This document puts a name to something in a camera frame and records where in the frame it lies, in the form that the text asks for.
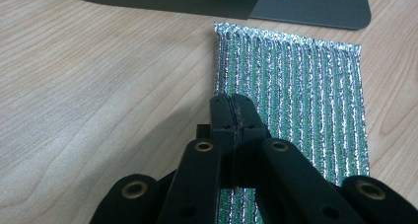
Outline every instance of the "clamp jaw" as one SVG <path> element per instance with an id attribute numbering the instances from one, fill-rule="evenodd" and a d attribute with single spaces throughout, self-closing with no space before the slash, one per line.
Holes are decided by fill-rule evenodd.
<path id="1" fill-rule="evenodd" d="M 122 178 L 91 223 L 213 224 L 220 189 L 235 187 L 255 188 L 264 223 L 418 223 L 418 210 L 375 179 L 329 183 L 294 144 L 271 138 L 249 98 L 216 96 L 210 113 L 176 171 Z"/>

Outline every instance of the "reflective foil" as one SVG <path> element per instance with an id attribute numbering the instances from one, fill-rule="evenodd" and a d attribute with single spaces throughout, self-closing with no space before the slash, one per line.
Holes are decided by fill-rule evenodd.
<path id="1" fill-rule="evenodd" d="M 358 44 L 216 23 L 215 95 L 250 97 L 272 136 L 337 185 L 369 174 Z M 254 190 L 221 194 L 220 223 L 262 223 Z"/>

